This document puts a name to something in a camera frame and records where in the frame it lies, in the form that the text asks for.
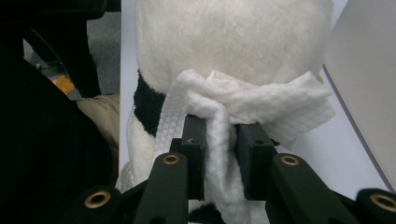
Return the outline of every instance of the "orange object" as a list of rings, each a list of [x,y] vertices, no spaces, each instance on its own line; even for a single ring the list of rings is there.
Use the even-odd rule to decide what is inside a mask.
[[[52,82],[66,95],[75,88],[73,83],[65,75],[57,77]]]

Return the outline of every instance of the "white towel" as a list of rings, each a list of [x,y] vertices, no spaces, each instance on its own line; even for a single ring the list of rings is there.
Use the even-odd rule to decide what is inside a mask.
[[[203,78],[186,70],[166,95],[152,159],[169,151],[173,138],[181,137],[187,114],[205,119],[206,199],[215,203],[226,223],[268,223],[265,202],[244,197],[230,150],[235,141],[233,124],[259,122],[271,138],[287,145],[335,115],[327,100],[330,94],[311,72],[287,84],[254,86],[217,71]],[[190,209],[196,206],[197,202],[190,203]]]

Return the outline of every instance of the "white fabric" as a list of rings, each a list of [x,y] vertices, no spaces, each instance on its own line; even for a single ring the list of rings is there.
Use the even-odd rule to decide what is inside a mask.
[[[330,94],[310,72],[287,84],[254,86],[216,71],[204,78],[186,70],[166,95],[152,160],[181,136],[187,114],[205,119],[206,198],[214,201],[226,223],[268,222],[265,202],[244,197],[239,167],[229,149],[235,140],[232,124],[259,122],[271,138],[285,144],[334,116]]]

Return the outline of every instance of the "black stripe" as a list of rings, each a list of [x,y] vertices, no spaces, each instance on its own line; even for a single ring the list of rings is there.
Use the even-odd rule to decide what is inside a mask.
[[[134,93],[134,115],[142,122],[145,131],[155,137],[160,122],[165,94],[152,89],[138,71],[137,89]]]

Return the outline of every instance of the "plush toy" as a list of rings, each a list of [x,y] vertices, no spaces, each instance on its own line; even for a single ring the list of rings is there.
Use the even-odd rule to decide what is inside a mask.
[[[264,203],[243,198],[233,124],[259,122],[289,147],[333,117],[330,91],[313,75],[331,15],[331,0],[137,0],[140,74],[119,188],[146,180],[194,114],[207,120],[204,203],[226,223],[265,223]]]

